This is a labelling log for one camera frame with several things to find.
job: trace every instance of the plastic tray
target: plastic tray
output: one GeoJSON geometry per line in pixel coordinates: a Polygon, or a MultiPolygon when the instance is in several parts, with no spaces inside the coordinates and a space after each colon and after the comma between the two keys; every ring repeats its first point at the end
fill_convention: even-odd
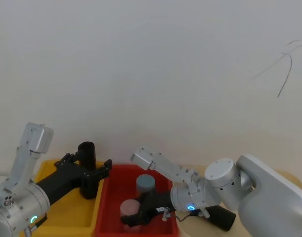
{"type": "MultiPolygon", "coordinates": [[[[36,176],[36,182],[53,173],[57,160],[44,161],[36,176]]],[[[86,200],[79,189],[70,191],[54,203],[47,213],[48,219],[35,232],[33,237],[93,237],[99,209],[103,180],[99,182],[96,199],[86,200]]]]}
{"type": "Polygon", "coordinates": [[[136,165],[113,165],[109,178],[105,179],[96,225],[97,237],[175,237],[178,236],[175,218],[162,221],[155,217],[150,224],[142,226],[138,234],[124,233],[120,221],[120,205],[124,200],[136,198],[136,178],[149,174],[155,178],[155,188],[159,192],[170,190],[172,182],[154,170],[143,170],[136,165]]]}

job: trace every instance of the blue indicator light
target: blue indicator light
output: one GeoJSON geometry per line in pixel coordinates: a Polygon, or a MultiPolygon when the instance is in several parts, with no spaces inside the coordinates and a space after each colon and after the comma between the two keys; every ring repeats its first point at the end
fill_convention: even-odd
{"type": "Polygon", "coordinates": [[[188,206],[188,210],[194,211],[194,210],[195,210],[195,207],[194,207],[194,206],[188,206]]]}
{"type": "Polygon", "coordinates": [[[37,216],[34,216],[34,217],[32,217],[32,218],[31,218],[31,221],[30,221],[30,223],[33,223],[33,222],[35,222],[35,221],[37,220],[37,218],[38,218],[37,216]]]}

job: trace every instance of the white wall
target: white wall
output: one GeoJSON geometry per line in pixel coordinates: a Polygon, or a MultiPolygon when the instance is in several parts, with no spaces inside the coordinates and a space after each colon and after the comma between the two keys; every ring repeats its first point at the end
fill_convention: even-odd
{"type": "Polygon", "coordinates": [[[25,123],[127,162],[140,144],[209,164],[251,153],[302,179],[302,0],[0,0],[0,170],[25,123]]]}

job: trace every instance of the yellow bin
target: yellow bin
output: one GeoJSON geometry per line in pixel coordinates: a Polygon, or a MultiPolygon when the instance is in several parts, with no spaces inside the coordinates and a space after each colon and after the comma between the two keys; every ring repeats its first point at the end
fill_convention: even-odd
{"type": "MultiPolygon", "coordinates": [[[[44,161],[35,181],[53,173],[57,160],[44,161]]],[[[103,180],[99,182],[96,199],[86,200],[79,189],[70,191],[54,203],[47,213],[47,220],[32,233],[33,237],[94,237],[103,180]]]]}

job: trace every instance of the table surface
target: table surface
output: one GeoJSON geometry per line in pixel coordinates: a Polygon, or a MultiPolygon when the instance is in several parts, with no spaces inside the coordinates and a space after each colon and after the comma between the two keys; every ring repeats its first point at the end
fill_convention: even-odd
{"type": "MultiPolygon", "coordinates": [[[[199,172],[200,175],[204,175],[206,166],[192,166],[199,172]]],[[[294,175],[286,172],[286,171],[277,171],[285,178],[296,184],[298,187],[302,189],[302,182],[294,175]]],[[[179,227],[179,236],[180,237],[251,237],[248,231],[243,227],[238,212],[234,212],[236,214],[236,218],[232,228],[225,232],[211,223],[199,218],[199,217],[189,217],[183,222],[177,222],[179,227]]],[[[178,217],[184,217],[186,213],[176,212],[178,217]]]]}

